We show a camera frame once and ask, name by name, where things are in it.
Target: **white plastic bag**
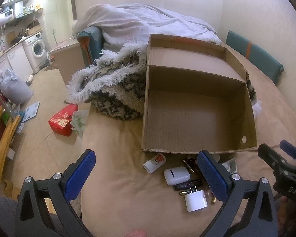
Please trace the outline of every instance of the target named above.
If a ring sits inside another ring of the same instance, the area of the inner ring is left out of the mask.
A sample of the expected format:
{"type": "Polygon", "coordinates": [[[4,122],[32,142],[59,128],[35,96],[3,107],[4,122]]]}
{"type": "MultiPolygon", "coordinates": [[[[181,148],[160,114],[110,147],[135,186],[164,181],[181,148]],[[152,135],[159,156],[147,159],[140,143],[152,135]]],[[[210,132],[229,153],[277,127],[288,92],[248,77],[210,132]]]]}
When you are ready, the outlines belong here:
{"type": "Polygon", "coordinates": [[[85,124],[87,121],[89,111],[74,111],[70,124],[73,126],[72,130],[75,130],[80,138],[82,138],[85,124]]]}
{"type": "Polygon", "coordinates": [[[7,69],[0,83],[2,94],[16,105],[25,103],[34,94],[13,70],[7,69]]]}

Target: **gray trash bag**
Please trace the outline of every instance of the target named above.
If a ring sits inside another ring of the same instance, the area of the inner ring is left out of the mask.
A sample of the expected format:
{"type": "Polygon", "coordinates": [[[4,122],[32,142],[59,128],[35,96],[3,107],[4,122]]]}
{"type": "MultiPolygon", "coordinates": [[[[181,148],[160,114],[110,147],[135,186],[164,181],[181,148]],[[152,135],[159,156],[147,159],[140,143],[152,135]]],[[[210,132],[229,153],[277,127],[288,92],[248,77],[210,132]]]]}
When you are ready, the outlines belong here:
{"type": "Polygon", "coordinates": [[[11,69],[6,70],[0,83],[0,89],[2,94],[16,105],[27,102],[34,94],[11,69]]]}

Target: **cabinet handle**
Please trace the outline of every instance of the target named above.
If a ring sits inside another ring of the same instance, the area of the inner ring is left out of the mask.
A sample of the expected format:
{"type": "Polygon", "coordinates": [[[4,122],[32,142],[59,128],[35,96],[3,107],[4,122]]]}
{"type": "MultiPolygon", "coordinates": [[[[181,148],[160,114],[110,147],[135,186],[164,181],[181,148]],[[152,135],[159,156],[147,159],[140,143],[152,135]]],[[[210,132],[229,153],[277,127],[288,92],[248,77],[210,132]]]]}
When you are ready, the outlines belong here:
{"type": "Polygon", "coordinates": [[[3,58],[2,61],[0,61],[0,63],[3,62],[5,59],[6,59],[6,58],[3,58]]]}

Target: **red gift bag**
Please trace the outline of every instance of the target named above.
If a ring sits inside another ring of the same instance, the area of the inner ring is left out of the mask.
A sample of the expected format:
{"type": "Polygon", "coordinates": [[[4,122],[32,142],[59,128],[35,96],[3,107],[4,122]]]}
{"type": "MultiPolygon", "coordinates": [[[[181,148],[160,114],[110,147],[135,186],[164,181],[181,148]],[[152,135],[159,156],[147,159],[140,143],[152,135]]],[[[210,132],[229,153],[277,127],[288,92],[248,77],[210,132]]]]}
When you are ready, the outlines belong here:
{"type": "Polygon", "coordinates": [[[77,104],[69,104],[68,106],[64,107],[48,121],[51,129],[58,134],[70,136],[72,132],[72,125],[70,124],[72,120],[72,114],[77,110],[77,104]]]}

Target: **orange stripe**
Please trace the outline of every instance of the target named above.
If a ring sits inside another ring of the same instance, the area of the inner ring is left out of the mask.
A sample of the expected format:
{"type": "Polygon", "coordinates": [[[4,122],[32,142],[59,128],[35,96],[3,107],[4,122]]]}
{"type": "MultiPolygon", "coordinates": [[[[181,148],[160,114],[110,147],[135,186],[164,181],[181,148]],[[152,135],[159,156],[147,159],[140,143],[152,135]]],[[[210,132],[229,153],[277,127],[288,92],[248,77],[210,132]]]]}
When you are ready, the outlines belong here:
{"type": "Polygon", "coordinates": [[[252,42],[248,42],[247,51],[245,53],[245,57],[247,58],[247,60],[249,59],[249,56],[250,56],[251,46],[252,46],[252,42]]]}

